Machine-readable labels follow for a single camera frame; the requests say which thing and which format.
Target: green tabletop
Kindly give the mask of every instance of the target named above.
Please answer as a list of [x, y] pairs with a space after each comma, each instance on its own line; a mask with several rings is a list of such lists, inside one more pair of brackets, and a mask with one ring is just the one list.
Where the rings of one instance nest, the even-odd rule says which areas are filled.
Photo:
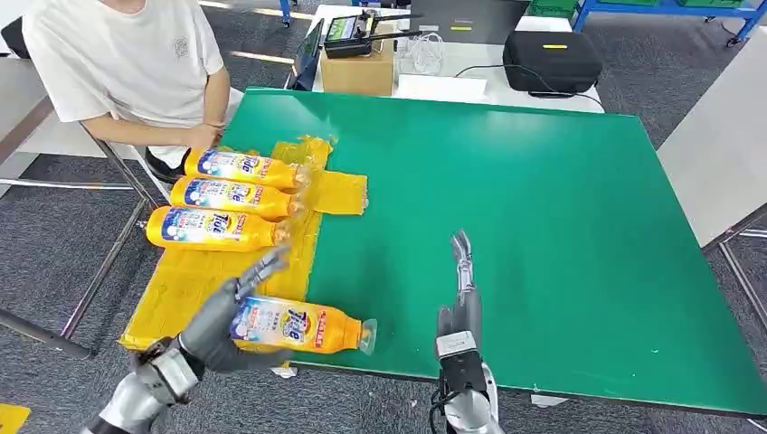
[[323, 218], [307, 300], [377, 318], [372, 356], [305, 363], [435, 377], [450, 235], [471, 238], [481, 353], [502, 386], [767, 414], [767, 390], [634, 117], [247, 92], [223, 143], [335, 136], [370, 205]]

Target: gray carpet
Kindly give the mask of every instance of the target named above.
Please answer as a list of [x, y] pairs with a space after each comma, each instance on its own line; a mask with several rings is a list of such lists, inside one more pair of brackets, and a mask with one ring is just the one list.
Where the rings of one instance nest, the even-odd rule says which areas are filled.
[[[299, 8], [311, 13], [313, 7], [302, 1]], [[228, 52], [291, 57], [307, 22], [296, 21], [285, 31], [278, 17], [217, 9], [206, 13], [235, 87], [282, 85], [287, 65]], [[699, 18], [593, 14], [585, 32], [605, 60], [599, 86], [605, 107], [639, 115], [656, 146], [736, 53], [722, 48], [727, 35], [718, 25]], [[104, 160], [61, 156], [39, 157], [25, 176], [117, 179]], [[12, 188], [0, 199], [0, 306], [59, 329], [136, 199], [132, 193]], [[734, 248], [767, 299], [767, 243], [738, 240]], [[22, 433], [77, 432], [107, 401], [128, 369], [126, 352], [115, 339], [158, 256], [159, 250], [138, 231], [131, 235], [75, 335], [77, 342], [98, 348], [93, 360], [72, 360], [0, 328], [0, 401], [33, 411]], [[755, 361], [767, 366], [767, 335], [722, 256], [714, 252], [708, 259]], [[288, 381], [261, 372], [208, 374], [194, 390], [194, 403], [169, 411], [154, 432], [426, 432], [432, 388], [422, 382], [321, 371], [303, 371]], [[538, 409], [528, 395], [513, 392], [501, 393], [500, 412], [509, 433], [759, 432], [744, 420], [602, 401], [571, 400]]]

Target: orange bottle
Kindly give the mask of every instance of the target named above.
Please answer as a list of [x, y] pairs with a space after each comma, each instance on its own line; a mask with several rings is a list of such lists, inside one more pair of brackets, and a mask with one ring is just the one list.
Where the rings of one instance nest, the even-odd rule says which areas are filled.
[[224, 152], [211, 148], [192, 150], [184, 163], [190, 176], [204, 176], [269, 185], [279, 189], [293, 189], [304, 185], [308, 177], [299, 165], [289, 165], [265, 156], [249, 156], [237, 152]]
[[162, 206], [149, 216], [147, 238], [160, 247], [254, 251], [288, 240], [285, 222], [255, 214]]
[[175, 182], [170, 203], [191, 208], [253, 212], [267, 220], [287, 217], [302, 208], [297, 194], [283, 193], [274, 187], [191, 176]]
[[232, 321], [232, 338], [331, 354], [359, 349], [372, 354], [378, 322], [360, 321], [321, 305], [282, 298], [247, 297]]

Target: blue shelf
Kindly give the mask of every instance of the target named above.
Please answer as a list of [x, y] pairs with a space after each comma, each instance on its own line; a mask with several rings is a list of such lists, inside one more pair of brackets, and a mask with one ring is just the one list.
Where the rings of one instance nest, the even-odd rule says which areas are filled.
[[591, 12], [617, 12], [624, 14], [665, 14], [696, 16], [735, 16], [751, 18], [756, 15], [752, 7], [703, 7], [682, 6], [676, 0], [660, 0], [658, 5], [623, 5], [618, 3], [589, 2]]
[[660, 0], [657, 5], [623, 5], [619, 3], [599, 3], [597, 0], [582, 0], [575, 5], [578, 13], [573, 23], [573, 31], [580, 32], [591, 12], [612, 12], [617, 14], [663, 14], [663, 15], [693, 15], [705, 17], [735, 17], [745, 21], [738, 34], [727, 41], [727, 46], [741, 42], [745, 36], [759, 23], [760, 18], [767, 12], [767, 0], [762, 0], [759, 7], [706, 7], [682, 6], [677, 0]]

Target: robotic arm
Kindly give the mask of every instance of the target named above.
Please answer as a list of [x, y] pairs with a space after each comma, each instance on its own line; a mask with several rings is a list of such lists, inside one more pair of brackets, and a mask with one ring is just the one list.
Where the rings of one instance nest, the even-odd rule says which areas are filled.
[[496, 381], [479, 355], [482, 311], [474, 286], [471, 244], [464, 231], [450, 241], [458, 263], [458, 295], [454, 307], [443, 306], [437, 318], [440, 388], [432, 396], [431, 432], [437, 432], [434, 413], [440, 411], [450, 434], [503, 434], [498, 425]]
[[[432, 395], [434, 413], [447, 420], [450, 434], [503, 434], [498, 425], [497, 386], [479, 355], [481, 307], [474, 286], [469, 238], [452, 237], [458, 263], [455, 305], [442, 307], [436, 340], [440, 388]], [[246, 353], [232, 341], [229, 327], [240, 303], [269, 276], [286, 266], [285, 248], [268, 252], [239, 278], [226, 281], [209, 298], [189, 325], [175, 338], [164, 338], [137, 359], [137, 368], [118, 384], [112, 398], [81, 434], [147, 434], [156, 417], [177, 403], [203, 379], [205, 369], [219, 373], [279, 366], [290, 351]]]
[[269, 276], [286, 266], [286, 248], [269, 251], [239, 278], [226, 281], [203, 304], [176, 338], [164, 338], [138, 359], [138, 367], [118, 384], [111, 400], [81, 434], [145, 434], [165, 409], [188, 402], [186, 394], [205, 369], [219, 373], [279, 366], [290, 351], [246, 353], [229, 336], [240, 303]]

